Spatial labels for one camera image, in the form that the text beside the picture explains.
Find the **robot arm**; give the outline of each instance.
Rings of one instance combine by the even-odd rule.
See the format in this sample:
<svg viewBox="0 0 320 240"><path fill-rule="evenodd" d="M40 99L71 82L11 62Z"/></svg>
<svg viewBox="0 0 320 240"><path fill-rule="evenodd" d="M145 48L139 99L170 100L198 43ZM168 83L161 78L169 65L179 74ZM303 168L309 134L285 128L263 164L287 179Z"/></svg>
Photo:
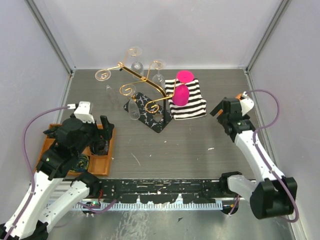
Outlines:
<svg viewBox="0 0 320 240"><path fill-rule="evenodd" d="M87 146L94 148L96 143L105 143L112 138L114 125L108 122L106 116L101 116L103 129L98 129L94 117L90 114L90 102L70 104L69 109L75 109L72 117L66 119L56 130L55 141L42 154L36 166L34 192L31 192L30 186L10 220L0 225L0 239L4 239L10 229L9 240L47 239L48 233L73 205L86 196L99 192L99 179L91 173L84 172L75 179L65 194L50 207L45 208L50 195L78 160L79 154ZM29 204L18 222L13 225L31 194L33 195Z"/></svg>
<svg viewBox="0 0 320 240"><path fill-rule="evenodd" d="M210 113L212 116L218 114L218 122L242 151L256 180L254 183L246 179L240 172L223 173L219 179L221 190L227 194L236 193L246 199L257 219L292 214L294 207L289 197L263 161L256 145L259 146L272 170L285 182L294 199L297 193L297 183L293 177L286 178L277 168L258 137L254 143L255 127L247 115L253 106L254 102L243 93L236 98L224 98Z"/></svg>

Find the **wooden box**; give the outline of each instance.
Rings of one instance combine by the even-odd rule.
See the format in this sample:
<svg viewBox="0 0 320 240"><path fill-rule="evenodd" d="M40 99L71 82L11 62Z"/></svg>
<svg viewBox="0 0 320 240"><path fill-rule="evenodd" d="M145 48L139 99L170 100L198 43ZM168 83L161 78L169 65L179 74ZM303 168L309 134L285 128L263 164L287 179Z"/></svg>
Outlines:
<svg viewBox="0 0 320 240"><path fill-rule="evenodd" d="M56 127L56 126L61 126L61 124L50 124L49 128ZM103 128L101 124L98 124L97 126L99 129ZM109 175L110 165L112 162L112 153L114 150L115 135L116 135L116 129L114 128L112 132L112 139L110 140L110 143L109 143L108 155L103 155L103 156L93 155L90 151L90 147L85 148L85 150L83 151L83 154L89 156L89 167L88 167L89 173L92 173L93 175L100 176L100 177L107 177ZM49 147L54 141L55 141L54 138L49 138L47 135L45 136L42 150L38 158L38 163L41 159L42 154L49 149ZM67 176L76 177L76 176L79 176L80 174L81 172L69 171Z"/></svg>

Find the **wood grain surface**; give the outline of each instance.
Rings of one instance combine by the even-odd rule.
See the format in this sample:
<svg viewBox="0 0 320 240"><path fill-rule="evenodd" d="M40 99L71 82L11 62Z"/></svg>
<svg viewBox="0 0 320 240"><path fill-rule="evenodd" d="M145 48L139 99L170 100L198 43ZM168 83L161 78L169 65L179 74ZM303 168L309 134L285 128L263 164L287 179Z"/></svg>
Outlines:
<svg viewBox="0 0 320 240"><path fill-rule="evenodd" d="M174 79L178 71L170 69L160 73L166 79ZM96 70L75 72L67 103L89 101L93 103L92 114L98 123L100 115L106 115L116 127L110 178L218 179L222 173L232 171L254 178L242 152L225 134L216 118L209 115L224 97L235 97L248 90L244 72L241 69L191 71L199 79L202 97L207 101L207 116L172 120L161 133L154 132L138 120L130 120L123 109L128 99L120 95L119 87L134 81L129 73L112 70L111 78L100 82L95 79ZM108 102L106 85L117 92L118 105ZM151 99L161 97L146 83L138 83L136 91ZM71 113L65 110L62 120ZM255 112L252 110L249 115L252 123L258 126Z"/></svg>

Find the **black and white striped towel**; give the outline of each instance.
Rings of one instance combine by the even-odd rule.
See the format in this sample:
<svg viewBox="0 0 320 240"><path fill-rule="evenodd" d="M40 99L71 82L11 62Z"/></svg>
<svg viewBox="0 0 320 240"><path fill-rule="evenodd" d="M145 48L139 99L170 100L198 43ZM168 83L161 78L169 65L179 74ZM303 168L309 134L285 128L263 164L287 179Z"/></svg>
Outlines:
<svg viewBox="0 0 320 240"><path fill-rule="evenodd" d="M179 80L165 80L166 94L172 94L174 86L178 87L181 83ZM172 99L169 99L170 112L175 120L195 119L207 115L207 101L201 96L199 80L194 79L191 82L185 84L189 89L189 101L185 106L177 106L173 103Z"/></svg>

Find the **white wall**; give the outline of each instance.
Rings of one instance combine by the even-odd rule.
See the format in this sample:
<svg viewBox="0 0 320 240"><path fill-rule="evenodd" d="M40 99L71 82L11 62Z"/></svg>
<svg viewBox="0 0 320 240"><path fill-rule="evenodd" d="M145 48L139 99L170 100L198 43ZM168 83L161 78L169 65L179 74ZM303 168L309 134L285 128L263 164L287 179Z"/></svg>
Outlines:
<svg viewBox="0 0 320 240"><path fill-rule="evenodd" d="M171 68L247 66L281 0L36 0L78 69L113 67L140 46Z"/></svg>
<svg viewBox="0 0 320 240"><path fill-rule="evenodd" d="M298 183L297 203L308 240L317 240L320 182L320 1L293 0L251 72L254 86L276 94L279 121L269 129L276 162ZM259 95L265 122L275 104Z"/></svg>
<svg viewBox="0 0 320 240"><path fill-rule="evenodd" d="M0 223L11 217L26 194L30 177L21 136L28 121L58 107L68 74L23 0L0 1ZM57 116L50 113L27 132L31 166L45 130Z"/></svg>

